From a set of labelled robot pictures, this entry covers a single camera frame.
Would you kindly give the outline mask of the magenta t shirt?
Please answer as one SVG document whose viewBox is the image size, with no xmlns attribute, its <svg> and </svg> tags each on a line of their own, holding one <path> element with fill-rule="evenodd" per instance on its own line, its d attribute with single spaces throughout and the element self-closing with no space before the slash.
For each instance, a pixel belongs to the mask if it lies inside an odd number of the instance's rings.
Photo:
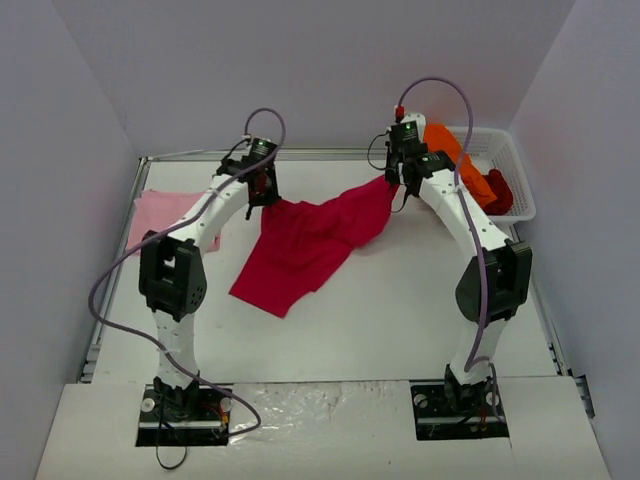
<svg viewBox="0 0 640 480">
<path fill-rule="evenodd" d="M 383 232 L 397 190 L 380 176 L 318 205 L 280 200 L 265 207 L 260 236 L 229 294 L 285 317 Z"/>
</svg>

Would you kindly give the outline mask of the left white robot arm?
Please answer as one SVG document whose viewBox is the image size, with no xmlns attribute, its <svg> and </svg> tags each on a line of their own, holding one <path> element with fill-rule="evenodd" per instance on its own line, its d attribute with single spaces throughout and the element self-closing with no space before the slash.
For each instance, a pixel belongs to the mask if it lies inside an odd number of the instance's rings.
<svg viewBox="0 0 640 480">
<path fill-rule="evenodd" d="M 170 226 L 171 232 L 141 249 L 139 291 L 163 345 L 154 390 L 179 418 L 195 415 L 201 406 L 194 379 L 199 374 L 194 323 L 207 293 L 204 254 L 238 210 L 280 199 L 274 166 L 277 149 L 269 140 L 254 138 L 240 159 L 225 155 L 208 189 Z"/>
</svg>

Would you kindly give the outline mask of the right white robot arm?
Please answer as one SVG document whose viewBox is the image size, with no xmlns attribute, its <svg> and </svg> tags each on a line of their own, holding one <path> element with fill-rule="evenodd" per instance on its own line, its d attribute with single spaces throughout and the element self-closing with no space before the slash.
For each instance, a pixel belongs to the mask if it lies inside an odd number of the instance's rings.
<svg viewBox="0 0 640 480">
<path fill-rule="evenodd" d="M 514 242 L 465 188 L 458 164 L 423 141 L 421 114 L 397 118 L 387 129 L 385 180 L 423 200 L 461 249 L 466 268 L 455 289 L 465 319 L 457 351 L 444 375 L 446 406 L 465 413 L 475 406 L 491 378 L 491 360 L 501 334 L 526 302 L 532 250 Z"/>
</svg>

